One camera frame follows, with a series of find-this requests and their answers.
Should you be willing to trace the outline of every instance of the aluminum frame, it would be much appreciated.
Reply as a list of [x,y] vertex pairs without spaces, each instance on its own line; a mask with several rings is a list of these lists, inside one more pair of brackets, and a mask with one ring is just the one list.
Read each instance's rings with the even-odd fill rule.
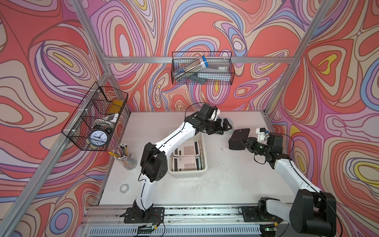
[[[292,63],[294,57],[231,57],[233,63]],[[172,63],[172,57],[105,57],[107,63]]]
[[312,40],[313,35],[316,33],[316,30],[318,29],[319,25],[323,21],[326,13],[331,8],[331,6],[334,4],[335,0],[323,0],[317,9],[315,16],[311,20],[307,30],[304,33],[303,38],[300,40],[300,43],[298,45],[298,48],[295,51],[294,54],[294,60],[293,62],[287,66],[285,69],[281,79],[279,80],[278,84],[276,85],[274,91],[272,92],[266,107],[264,109],[265,113],[268,113],[268,111],[271,111],[271,109],[275,106],[275,104],[278,101],[278,98],[281,96],[284,86],[287,84],[288,80],[291,77],[291,74],[296,69],[296,66],[298,62],[301,59],[301,56],[305,52],[309,42]]
[[[109,79],[109,76],[109,72],[104,73],[98,81],[98,84],[105,85]],[[97,88],[89,92],[87,98],[83,100],[83,103],[81,104],[79,109],[83,109],[86,107],[93,94],[96,93],[96,90]],[[80,110],[78,110],[71,122],[67,125],[68,128],[71,129],[72,126],[79,119],[82,113],[79,111]],[[34,201],[42,185],[45,183],[47,177],[50,175],[55,164],[58,162],[59,158],[62,156],[62,153],[64,152],[66,146],[69,143],[70,140],[64,134],[61,133],[58,137],[58,140],[50,149],[47,156],[38,166],[36,172],[32,175],[30,180],[22,189],[20,195],[16,198],[12,206],[4,215],[2,221],[0,222],[0,237],[8,237],[12,235],[18,223],[21,221],[29,206]]]
[[[249,225],[272,224],[267,222],[244,222],[243,215],[239,211],[241,206],[256,206],[257,204],[197,204],[197,205],[157,205],[164,207],[164,223],[166,230],[168,228],[186,228],[188,226],[196,228],[198,226],[217,226],[223,227],[230,225],[234,228],[243,228]],[[89,207],[85,212],[83,222],[78,230],[78,236],[85,237],[89,235],[93,228],[127,228],[135,227],[132,224],[124,224],[123,214],[126,208],[131,205],[100,205]]]
[[[308,43],[312,39],[312,36],[314,35],[315,31],[317,30],[325,14],[329,10],[330,6],[332,6],[334,1],[335,0],[324,0],[321,2],[320,7],[316,11],[315,16],[313,17],[308,29],[306,30],[303,38],[301,39],[299,46],[296,49],[293,57],[233,57],[234,63],[288,63],[289,64],[285,72],[283,73],[283,76],[281,77],[278,85],[275,87],[266,105],[266,108],[264,109],[265,115],[267,115],[267,111],[270,110],[275,105],[275,102],[277,98],[281,95],[285,84],[290,78],[291,73],[296,68],[296,65],[298,64],[301,58],[301,55],[305,51]],[[90,43],[95,48],[96,56],[98,57],[104,69],[104,74],[102,75],[101,79],[98,82],[100,86],[105,85],[107,80],[109,79],[113,87],[119,88],[119,85],[108,63],[165,63],[165,62],[170,63],[171,62],[171,57],[144,57],[144,59],[142,59],[141,57],[138,57],[138,58],[136,57],[135,59],[132,59],[130,57],[105,57],[104,52],[95,35],[94,29],[89,20],[87,12],[85,11],[85,8],[83,7],[81,1],[72,0],[72,3],[85,32],[88,34]],[[88,103],[88,101],[89,99],[88,100],[85,99],[80,108],[83,108],[83,106],[85,106],[86,103]],[[33,176],[28,181],[24,189],[21,191],[20,195],[16,198],[15,202],[12,204],[12,206],[9,208],[8,212],[5,214],[4,218],[2,219],[0,223],[0,237],[9,237],[13,233],[16,226],[18,225],[23,215],[27,211],[28,207],[30,206],[34,198],[36,197],[43,183],[47,179],[47,176],[50,174],[54,165],[56,164],[56,162],[62,155],[68,143],[69,143],[69,140],[63,134],[61,134],[57,142],[54,144],[54,146],[48,153],[48,155],[44,158],[42,163],[38,166],[37,171],[33,174]]]
[[274,132],[275,129],[274,129],[273,124],[271,123],[270,119],[268,118],[268,116],[263,111],[261,112],[261,114],[262,114],[263,120],[265,121],[267,129],[270,132]]
[[83,26],[84,31],[88,35],[88,40],[89,40],[90,44],[93,46],[95,53],[96,53],[96,56],[97,56],[97,58],[101,64],[101,66],[103,67],[105,72],[111,73],[110,83],[111,83],[112,87],[120,89],[120,86],[117,83],[117,81],[113,75],[112,70],[110,69],[109,65],[105,61],[104,51],[101,48],[101,45],[100,45],[100,43],[99,43],[99,41],[95,35],[95,31],[92,27],[91,21],[88,17],[86,9],[83,7],[81,0],[72,0],[72,6],[75,9],[76,15],[78,16],[79,21],[80,21],[81,25]]

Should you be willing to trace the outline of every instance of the white plastic basket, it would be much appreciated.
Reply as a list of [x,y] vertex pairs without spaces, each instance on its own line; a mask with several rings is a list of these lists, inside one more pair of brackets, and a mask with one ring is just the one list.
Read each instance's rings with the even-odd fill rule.
[[202,170],[172,171],[172,157],[173,157],[173,154],[171,154],[170,155],[170,160],[167,163],[167,167],[168,167],[168,172],[174,178],[200,177],[208,169],[207,155],[205,153],[205,145],[204,145],[203,133],[199,132],[195,136],[191,137],[189,140],[199,140],[200,141],[200,158],[201,158],[201,164],[202,164],[202,166],[204,166],[204,169],[202,169]]

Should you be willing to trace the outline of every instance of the blue cap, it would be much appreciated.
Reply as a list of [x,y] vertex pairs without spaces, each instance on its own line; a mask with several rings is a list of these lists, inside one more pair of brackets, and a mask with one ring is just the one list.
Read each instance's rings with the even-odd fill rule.
[[207,62],[207,59],[205,58],[205,56],[203,55],[203,56],[201,56],[201,57],[203,58],[203,61],[204,61],[204,63],[205,63],[205,66],[208,67],[208,62]]

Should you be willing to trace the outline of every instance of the yellow pencil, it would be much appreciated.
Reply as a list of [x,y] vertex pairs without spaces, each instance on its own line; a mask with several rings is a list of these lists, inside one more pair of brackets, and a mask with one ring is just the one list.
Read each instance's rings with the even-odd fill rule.
[[115,156],[115,157],[117,157],[117,158],[120,158],[119,155],[113,154],[113,153],[111,153],[111,152],[108,152],[108,153],[111,154],[111,155],[113,155],[113,156]]

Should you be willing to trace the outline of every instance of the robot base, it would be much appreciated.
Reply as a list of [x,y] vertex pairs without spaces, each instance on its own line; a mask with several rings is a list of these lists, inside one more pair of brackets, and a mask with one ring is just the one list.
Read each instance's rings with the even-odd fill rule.
[[271,215],[269,213],[263,214],[259,211],[258,206],[251,206],[251,207],[241,207],[242,215],[243,215],[243,221],[244,222],[277,222],[281,223],[283,219]]
[[126,209],[126,212],[120,217],[124,217],[125,224],[134,224],[134,223],[153,223],[156,224],[159,222],[158,215],[162,222],[164,221],[164,207],[153,207],[151,206],[146,211],[142,211],[136,204],[136,201],[133,203],[133,207]]

